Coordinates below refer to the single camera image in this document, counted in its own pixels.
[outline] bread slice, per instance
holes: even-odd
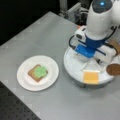
[[[42,78],[44,78],[48,74],[48,71],[45,67],[37,64],[33,67],[29,72],[28,75],[33,78],[36,82],[39,82]]]

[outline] table surface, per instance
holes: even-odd
[[[42,120],[118,120],[120,78],[101,89],[82,89],[67,74],[63,57],[77,26],[51,12],[0,47],[0,80]],[[29,57],[46,55],[59,65],[57,81],[48,89],[32,92],[17,81],[20,64]]]

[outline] black cable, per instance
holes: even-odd
[[[76,46],[71,44],[71,40],[73,37],[74,37],[74,35],[72,37],[70,37],[70,39],[69,39],[69,46],[74,50],[76,48]]]
[[[111,33],[111,35],[109,35],[106,39],[109,39],[114,33],[115,31],[117,30],[117,27],[114,28],[113,32]]]

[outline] white plate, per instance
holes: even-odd
[[[36,82],[28,75],[28,71],[37,64],[46,67],[48,71],[47,76],[40,82]],[[58,74],[58,65],[52,58],[47,56],[34,56],[25,60],[20,65],[17,72],[17,79],[23,88],[31,91],[39,91],[50,87],[56,81]]]

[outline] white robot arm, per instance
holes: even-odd
[[[88,58],[96,57],[106,63],[110,63],[116,51],[106,46],[105,43],[109,38],[108,31],[111,26],[120,25],[119,12],[119,0],[94,0],[89,9],[87,25],[75,32],[75,36],[84,46],[78,45],[75,51]]]

